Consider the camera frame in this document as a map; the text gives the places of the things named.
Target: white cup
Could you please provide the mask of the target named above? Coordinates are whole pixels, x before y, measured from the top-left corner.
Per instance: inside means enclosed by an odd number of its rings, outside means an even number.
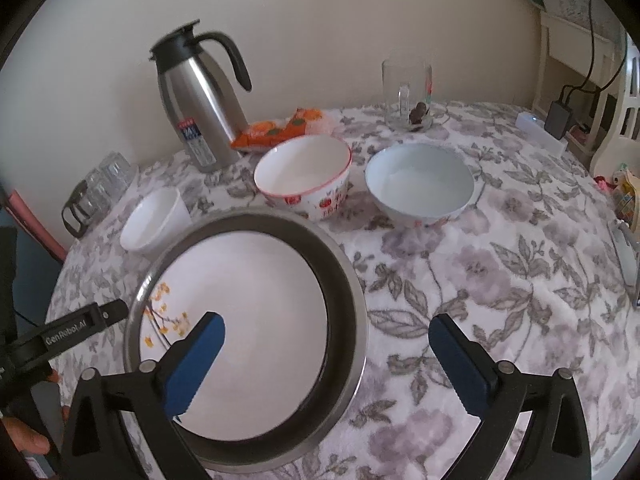
[[[120,234],[120,245],[153,260],[190,226],[191,216],[180,190],[161,187],[133,210]]]

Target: drinking glass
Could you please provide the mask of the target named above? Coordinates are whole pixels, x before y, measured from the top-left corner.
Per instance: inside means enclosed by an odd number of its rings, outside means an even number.
[[[111,186],[98,168],[93,168],[84,178],[86,192],[78,205],[93,221],[104,218],[113,205]]]
[[[392,54],[382,63],[385,123],[393,130],[417,132],[429,128],[431,65],[409,54]]]
[[[122,198],[136,174],[135,168],[127,162],[121,153],[111,152],[98,165],[104,179],[104,188],[114,205]]]

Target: stainless steel thermos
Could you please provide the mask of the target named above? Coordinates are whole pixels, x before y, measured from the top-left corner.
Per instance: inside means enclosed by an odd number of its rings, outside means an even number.
[[[225,73],[200,43],[213,40],[229,54],[236,79],[248,92],[251,80],[236,44],[222,32],[193,35],[200,20],[187,23],[151,48],[162,104],[187,153],[200,171],[225,168],[240,159],[230,143],[247,127]]]

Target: finger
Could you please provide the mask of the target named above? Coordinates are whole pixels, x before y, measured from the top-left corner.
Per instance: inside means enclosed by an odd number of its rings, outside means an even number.
[[[53,370],[51,372],[51,375],[49,377],[47,377],[47,381],[49,381],[50,383],[59,383],[60,382],[60,374],[58,373],[57,370]]]
[[[2,423],[18,451],[28,451],[33,454],[47,454],[49,441],[46,437],[33,431],[23,421],[10,416],[2,419]]]

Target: chair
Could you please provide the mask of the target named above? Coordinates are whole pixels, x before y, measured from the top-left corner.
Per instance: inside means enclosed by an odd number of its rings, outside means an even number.
[[[618,104],[607,136],[591,160],[592,176],[610,180],[621,163],[640,176],[640,139],[638,134],[640,108],[640,52],[627,37],[626,66],[619,76]]]

